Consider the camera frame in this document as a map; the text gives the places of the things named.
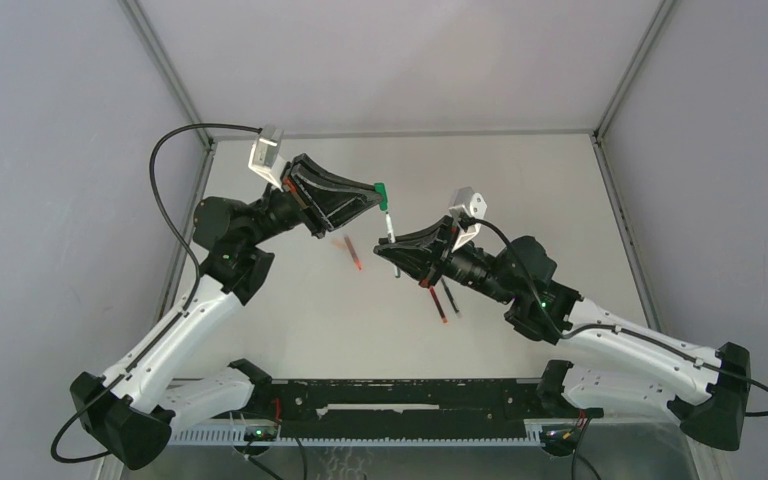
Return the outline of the red pen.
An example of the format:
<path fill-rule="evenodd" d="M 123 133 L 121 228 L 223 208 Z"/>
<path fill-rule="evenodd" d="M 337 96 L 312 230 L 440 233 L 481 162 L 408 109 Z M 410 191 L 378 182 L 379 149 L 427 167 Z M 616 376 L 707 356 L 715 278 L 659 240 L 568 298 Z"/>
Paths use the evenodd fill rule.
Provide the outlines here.
<path fill-rule="evenodd" d="M 448 317 L 446 316 L 446 312 L 442 306 L 442 303 L 439 299 L 438 294 L 436 293 L 435 289 L 433 287 L 428 288 L 429 294 L 431 295 L 432 301 L 435 305 L 436 311 L 442 321 L 443 324 L 448 323 Z"/>

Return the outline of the green pen cap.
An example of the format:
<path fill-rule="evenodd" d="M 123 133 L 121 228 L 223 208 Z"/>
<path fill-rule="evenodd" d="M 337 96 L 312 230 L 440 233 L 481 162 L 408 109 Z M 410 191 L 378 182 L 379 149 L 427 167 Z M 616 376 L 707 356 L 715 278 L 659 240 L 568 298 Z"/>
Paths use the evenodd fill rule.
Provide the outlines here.
<path fill-rule="evenodd" d="M 378 207 L 382 212 L 388 212 L 389 211 L 389 200 L 388 200 L 388 194 L 387 189 L 384 183 L 382 182 L 376 182 L 374 184 L 374 190 L 379 195 L 379 203 Z"/>

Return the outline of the orange pen with cap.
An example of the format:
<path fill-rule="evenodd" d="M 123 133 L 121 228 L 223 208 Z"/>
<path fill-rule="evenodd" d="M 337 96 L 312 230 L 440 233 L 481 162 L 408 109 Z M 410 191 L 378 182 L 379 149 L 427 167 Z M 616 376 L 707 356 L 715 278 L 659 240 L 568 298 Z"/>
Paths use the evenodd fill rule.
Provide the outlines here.
<path fill-rule="evenodd" d="M 349 252 L 349 255 L 352 259 L 353 264 L 357 268 L 358 271 L 361 271 L 363 269 L 362 262 L 360 260 L 360 257 L 354 247 L 354 244 L 351 240 L 351 238 L 348 235 L 343 236 L 343 241 L 346 245 L 346 249 Z"/>

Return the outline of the black pen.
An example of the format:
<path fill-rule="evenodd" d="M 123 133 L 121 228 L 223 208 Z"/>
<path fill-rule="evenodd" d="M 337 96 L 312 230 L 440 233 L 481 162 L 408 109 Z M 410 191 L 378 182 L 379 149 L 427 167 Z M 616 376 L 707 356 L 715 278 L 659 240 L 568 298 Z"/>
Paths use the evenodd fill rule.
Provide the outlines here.
<path fill-rule="evenodd" d="M 459 306 L 458 306 L 458 304 L 456 302 L 456 299 L 455 299 L 455 297 L 453 295 L 453 292 L 452 292 L 451 288 L 449 287 L 448 282 L 446 281 L 445 278 L 441 278 L 440 279 L 440 284 L 441 284 L 441 286 L 443 288 L 443 291 L 444 291 L 444 293 L 446 295 L 446 298 L 448 299 L 449 304 L 451 305 L 451 308 L 452 308 L 454 314 L 456 315 L 457 318 L 461 318 L 462 317 L 462 312 L 461 312 L 461 310 L 460 310 L 460 308 L 459 308 Z"/>

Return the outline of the white green-tipped pen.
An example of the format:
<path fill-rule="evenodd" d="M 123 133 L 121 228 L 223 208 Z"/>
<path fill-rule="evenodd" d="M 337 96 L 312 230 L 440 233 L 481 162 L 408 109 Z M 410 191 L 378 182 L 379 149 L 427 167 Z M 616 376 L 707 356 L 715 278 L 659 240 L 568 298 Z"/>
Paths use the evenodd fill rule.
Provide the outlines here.
<path fill-rule="evenodd" d="M 386 231 L 387 231 L 387 241 L 389 243 L 394 243 L 396 236 L 395 236 L 391 215 L 387 210 L 385 210 L 384 216 L 385 216 L 385 224 L 386 224 Z M 396 279 L 399 279 L 401 277 L 401 270 L 396 265 L 393 265 L 393 270 L 394 270 L 394 277 Z"/>

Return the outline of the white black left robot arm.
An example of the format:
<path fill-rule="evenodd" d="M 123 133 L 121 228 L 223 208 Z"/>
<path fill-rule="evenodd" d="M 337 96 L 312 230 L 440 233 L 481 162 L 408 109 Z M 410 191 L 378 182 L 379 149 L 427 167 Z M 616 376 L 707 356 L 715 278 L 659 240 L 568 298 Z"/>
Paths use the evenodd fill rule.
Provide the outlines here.
<path fill-rule="evenodd" d="M 195 210 L 192 241 L 207 255 L 195 263 L 192 289 L 121 360 L 99 376 L 82 373 L 71 385 L 77 421 L 131 470 L 150 464 L 175 434 L 202 421 L 270 409 L 268 376 L 247 360 L 172 386 L 200 344 L 264 284 L 274 257 L 261 244 L 300 225 L 321 238 L 387 201 L 384 184 L 335 175 L 305 154 L 289 160 L 269 154 L 248 167 L 266 181 L 259 199 L 208 197 Z"/>

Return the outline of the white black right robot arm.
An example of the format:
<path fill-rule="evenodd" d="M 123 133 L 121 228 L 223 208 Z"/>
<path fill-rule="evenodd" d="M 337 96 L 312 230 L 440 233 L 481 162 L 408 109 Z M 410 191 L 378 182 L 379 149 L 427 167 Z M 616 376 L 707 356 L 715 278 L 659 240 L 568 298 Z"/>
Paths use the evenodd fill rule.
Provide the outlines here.
<path fill-rule="evenodd" d="M 648 414 L 711 448 L 740 448 L 752 388 L 745 347 L 697 345 L 613 315 L 554 281 L 556 263 L 533 237 L 507 241 L 492 255 L 471 242 L 459 245 L 460 234 L 456 221 L 444 216 L 393 245 L 380 244 L 376 253 L 403 261 L 404 271 L 423 288 L 450 279 L 505 305 L 505 322 L 531 341 L 595 354 L 620 369 L 610 373 L 573 360 L 549 361 L 537 391 L 544 412 Z"/>

